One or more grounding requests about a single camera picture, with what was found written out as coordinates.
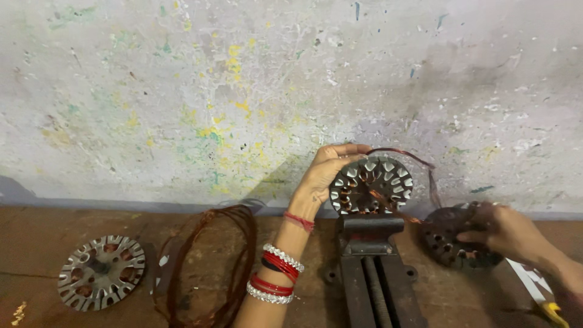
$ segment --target paint-splattered wall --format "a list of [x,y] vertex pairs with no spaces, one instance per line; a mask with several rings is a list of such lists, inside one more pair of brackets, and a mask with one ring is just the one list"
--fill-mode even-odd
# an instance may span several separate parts
[[[581,209],[583,2],[4,1],[0,175],[39,198],[285,204],[346,141],[445,198]],[[426,175],[411,162],[418,197]]]

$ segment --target wooden workbench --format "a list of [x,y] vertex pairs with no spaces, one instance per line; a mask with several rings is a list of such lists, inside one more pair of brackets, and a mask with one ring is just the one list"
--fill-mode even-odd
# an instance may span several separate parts
[[[13,321],[13,312],[26,301],[25,317],[19,325],[22,327],[167,326],[152,310],[150,288],[144,280],[119,304],[83,313],[62,304],[57,294],[57,277],[68,255],[88,240],[125,235],[138,238],[142,245],[159,247],[188,217],[126,211],[0,208],[0,323],[7,325]],[[261,246],[273,239],[281,218],[258,217],[257,221],[259,256]],[[316,229],[301,259],[306,271],[296,285],[297,298],[289,306],[286,327],[347,325],[342,288],[323,279],[335,258],[333,226],[333,220],[316,220]],[[537,226],[569,256],[583,260],[580,249],[583,222],[537,222]],[[419,272],[413,287],[430,327],[548,327],[542,319],[529,314],[530,297],[506,262],[494,270],[471,274],[441,267],[420,250],[409,228],[395,240],[403,262]],[[243,245],[241,232],[226,218],[216,218],[200,234],[182,271],[180,308],[188,316],[194,319],[224,301],[233,261]]]

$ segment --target yellow tool handle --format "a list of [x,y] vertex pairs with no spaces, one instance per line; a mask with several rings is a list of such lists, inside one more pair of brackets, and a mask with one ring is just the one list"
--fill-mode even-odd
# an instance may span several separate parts
[[545,315],[553,321],[555,326],[559,328],[569,328],[569,324],[557,314],[557,311],[560,311],[561,308],[559,308],[555,302],[543,302],[540,304],[540,308]]

